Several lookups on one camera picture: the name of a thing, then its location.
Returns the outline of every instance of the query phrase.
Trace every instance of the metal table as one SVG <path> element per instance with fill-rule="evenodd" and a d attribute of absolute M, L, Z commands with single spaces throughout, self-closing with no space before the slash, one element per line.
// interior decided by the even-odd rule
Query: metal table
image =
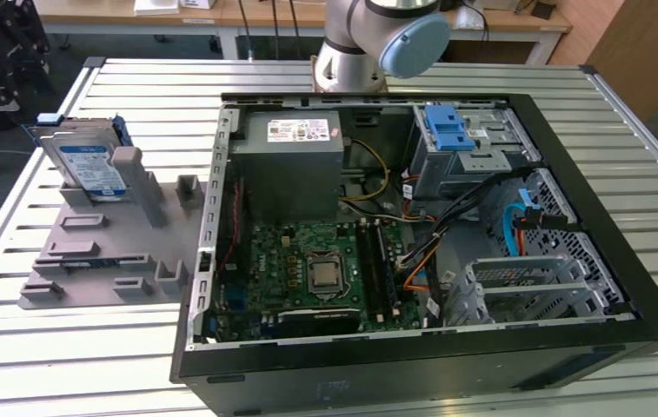
<path fill-rule="evenodd" d="M 577 68 L 438 65 L 388 85 L 392 91 L 531 94 L 658 282 L 658 142 L 598 76 Z M 307 63 L 108 59 L 82 70 L 60 111 L 119 113 L 159 181 L 182 173 L 207 180 L 219 94 L 306 90 Z M 0 209 L 0 415 L 211 415 L 187 388 L 168 382 L 176 304 L 40 311 L 15 305 L 58 214 L 59 184 L 36 150 Z M 658 354 L 552 391 L 346 411 L 411 416 L 492 410 L 655 415 Z"/>

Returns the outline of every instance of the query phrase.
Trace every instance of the blue drive bay latch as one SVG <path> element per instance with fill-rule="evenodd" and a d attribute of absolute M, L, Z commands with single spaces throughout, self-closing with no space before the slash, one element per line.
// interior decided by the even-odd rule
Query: blue drive bay latch
<path fill-rule="evenodd" d="M 466 121 L 448 105 L 426 106 L 426 122 L 436 139 L 436 150 L 472 150 L 475 142 L 466 132 Z"/>

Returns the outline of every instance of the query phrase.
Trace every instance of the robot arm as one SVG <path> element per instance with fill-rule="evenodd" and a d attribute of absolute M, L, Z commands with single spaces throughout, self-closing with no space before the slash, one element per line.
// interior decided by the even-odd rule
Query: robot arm
<path fill-rule="evenodd" d="M 326 2 L 316 87 L 327 92 L 372 92 L 386 85 L 384 73 L 396 78 L 422 74 L 448 43 L 439 7 L 439 0 Z"/>

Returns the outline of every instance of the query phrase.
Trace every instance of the gray plastic block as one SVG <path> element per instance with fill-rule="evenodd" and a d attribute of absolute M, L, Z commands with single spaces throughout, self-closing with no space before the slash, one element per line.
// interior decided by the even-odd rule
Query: gray plastic block
<path fill-rule="evenodd" d="M 123 277 L 114 279 L 114 287 L 111 288 L 120 298 L 147 297 L 154 290 L 146 280 L 140 277 Z"/>
<path fill-rule="evenodd" d="M 160 228 L 166 225 L 166 214 L 160 207 L 160 187 L 154 175 L 143 169 L 142 159 L 140 149 L 120 146 L 111 156 L 111 165 L 120 173 L 122 180 L 128 184 L 130 192 L 138 206 L 143 209 L 151 227 Z"/>
<path fill-rule="evenodd" d="M 50 244 L 48 255 L 96 255 L 99 246 L 94 241 L 88 242 L 52 242 Z"/>
<path fill-rule="evenodd" d="M 182 260 L 176 262 L 176 270 L 174 274 L 168 272 L 164 263 L 159 262 L 154 277 L 160 289 L 170 295 L 178 295 L 182 293 L 182 287 L 190 279 L 190 271 L 187 271 Z"/>
<path fill-rule="evenodd" d="M 52 281 L 24 284 L 23 297 L 32 301 L 58 301 L 63 297 L 63 288 Z"/>
<path fill-rule="evenodd" d="M 156 261 L 151 257 L 151 254 L 130 254 L 120 256 L 120 258 L 127 258 L 120 261 L 120 268 L 127 272 L 140 273 L 156 271 Z"/>
<path fill-rule="evenodd" d="M 166 224 L 160 228 L 150 226 L 134 193 L 130 193 L 128 201 L 74 207 L 66 204 L 27 281 L 30 289 L 35 284 L 55 284 L 62 296 L 35 296 L 32 291 L 24 296 L 23 293 L 19 300 L 22 308 L 114 306 L 180 300 L 182 286 L 195 269 L 203 203 L 199 195 L 204 184 L 184 177 L 158 186 L 151 175 L 146 174 L 146 178 L 148 198 L 156 200 Z M 192 187 L 190 195 L 183 192 L 188 187 Z M 98 247 L 94 255 L 80 253 L 82 248 L 88 248 L 88 242 Z M 59 244 L 71 249 L 58 251 Z M 158 274 L 159 263 L 164 264 L 164 270 Z M 115 280 L 120 278 L 142 278 L 146 284 L 140 286 L 146 290 L 122 289 L 126 295 L 120 296 L 115 289 Z"/>
<path fill-rule="evenodd" d="M 107 226 L 107 218 L 104 215 L 70 215 L 60 219 L 58 225 L 66 230 L 74 228 L 104 228 Z"/>
<path fill-rule="evenodd" d="M 196 175 L 179 175 L 176 177 L 176 196 L 183 208 L 202 207 L 204 193 Z"/>
<path fill-rule="evenodd" d="M 60 195 L 71 207 L 91 207 L 94 205 L 84 189 L 72 189 L 66 183 L 60 186 Z"/>

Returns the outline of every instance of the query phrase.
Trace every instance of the motherboard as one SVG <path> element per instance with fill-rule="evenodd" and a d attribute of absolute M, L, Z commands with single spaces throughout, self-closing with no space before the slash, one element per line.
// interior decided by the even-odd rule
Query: motherboard
<path fill-rule="evenodd" d="M 402 253 L 395 222 L 256 224 L 248 282 L 226 287 L 234 338 L 320 334 L 323 323 L 338 326 L 331 334 L 342 324 L 350 333 L 418 328 L 416 301 L 391 273 Z"/>

